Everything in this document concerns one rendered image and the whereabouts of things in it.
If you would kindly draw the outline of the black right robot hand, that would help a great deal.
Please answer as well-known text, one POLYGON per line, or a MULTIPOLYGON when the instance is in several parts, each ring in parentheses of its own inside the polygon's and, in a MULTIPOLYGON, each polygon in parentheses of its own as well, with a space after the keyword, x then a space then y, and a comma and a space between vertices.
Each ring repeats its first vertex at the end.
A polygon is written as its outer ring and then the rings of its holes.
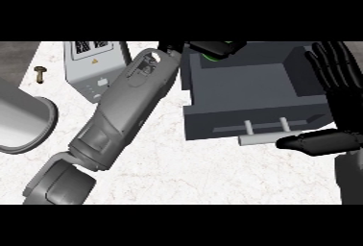
POLYGON ((283 137, 274 146, 312 157, 356 151, 363 147, 363 72, 356 61, 340 41, 315 42, 305 57, 336 128, 283 137))

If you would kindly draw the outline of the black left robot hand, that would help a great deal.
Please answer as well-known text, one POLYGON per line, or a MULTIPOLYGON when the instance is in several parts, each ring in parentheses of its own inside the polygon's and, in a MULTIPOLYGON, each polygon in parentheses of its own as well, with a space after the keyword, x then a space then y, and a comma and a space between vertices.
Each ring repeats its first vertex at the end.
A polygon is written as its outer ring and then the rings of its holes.
POLYGON ((244 41, 160 41, 157 49, 163 52, 174 50, 182 53, 182 49, 188 47, 200 52, 209 59, 222 60, 228 55, 233 55, 244 45, 244 41))

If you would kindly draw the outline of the green cup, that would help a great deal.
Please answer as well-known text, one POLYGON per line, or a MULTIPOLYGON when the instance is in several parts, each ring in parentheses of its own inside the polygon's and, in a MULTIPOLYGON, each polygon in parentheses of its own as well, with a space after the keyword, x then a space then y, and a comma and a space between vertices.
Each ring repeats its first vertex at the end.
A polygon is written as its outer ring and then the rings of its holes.
POLYGON ((230 41, 206 41, 202 44, 203 57, 216 62, 222 60, 231 53, 233 43, 230 41))

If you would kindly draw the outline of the dark grey open drawer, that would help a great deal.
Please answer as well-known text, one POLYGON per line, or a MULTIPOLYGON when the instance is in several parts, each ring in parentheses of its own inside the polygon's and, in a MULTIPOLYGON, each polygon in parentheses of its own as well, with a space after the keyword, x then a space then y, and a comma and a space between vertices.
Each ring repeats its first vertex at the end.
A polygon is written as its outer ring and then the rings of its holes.
POLYGON ((210 61, 187 48, 179 77, 181 88, 190 92, 188 106, 324 97, 305 58, 309 50, 308 41, 250 41, 225 59, 210 61))

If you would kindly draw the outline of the dark grey drawer front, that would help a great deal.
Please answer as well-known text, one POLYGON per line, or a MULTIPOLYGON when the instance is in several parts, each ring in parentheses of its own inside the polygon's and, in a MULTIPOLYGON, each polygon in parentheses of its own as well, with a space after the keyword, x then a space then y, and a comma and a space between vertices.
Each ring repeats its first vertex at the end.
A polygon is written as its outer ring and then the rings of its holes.
POLYGON ((185 106, 184 135, 187 140, 238 136, 246 134, 244 121, 255 134, 281 131, 280 117, 292 131, 314 130, 331 122, 323 96, 308 96, 275 101, 256 100, 231 106, 185 106))

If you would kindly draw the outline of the white appliance with labels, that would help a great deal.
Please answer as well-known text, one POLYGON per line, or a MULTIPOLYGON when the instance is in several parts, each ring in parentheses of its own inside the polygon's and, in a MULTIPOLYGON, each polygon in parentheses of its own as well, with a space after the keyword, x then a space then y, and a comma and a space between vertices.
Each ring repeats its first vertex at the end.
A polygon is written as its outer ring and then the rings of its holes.
POLYGON ((123 41, 64 41, 64 81, 94 104, 131 62, 123 41))

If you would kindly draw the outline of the small brass bolt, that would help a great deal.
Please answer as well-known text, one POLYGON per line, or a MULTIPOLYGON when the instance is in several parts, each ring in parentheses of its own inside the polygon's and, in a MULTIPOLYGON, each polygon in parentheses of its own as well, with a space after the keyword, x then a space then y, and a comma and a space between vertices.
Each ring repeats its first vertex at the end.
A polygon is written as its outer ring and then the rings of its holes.
POLYGON ((44 66, 35 66, 33 71, 36 72, 36 83, 44 83, 42 74, 47 72, 47 68, 44 66))

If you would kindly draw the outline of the grey cylindrical container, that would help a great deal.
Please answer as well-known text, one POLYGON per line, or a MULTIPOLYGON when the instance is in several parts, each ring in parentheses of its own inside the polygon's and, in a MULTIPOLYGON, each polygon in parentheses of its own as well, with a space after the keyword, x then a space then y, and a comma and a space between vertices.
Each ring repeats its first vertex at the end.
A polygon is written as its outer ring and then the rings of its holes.
POLYGON ((57 122, 57 107, 0 78, 0 152, 30 151, 48 138, 57 122))

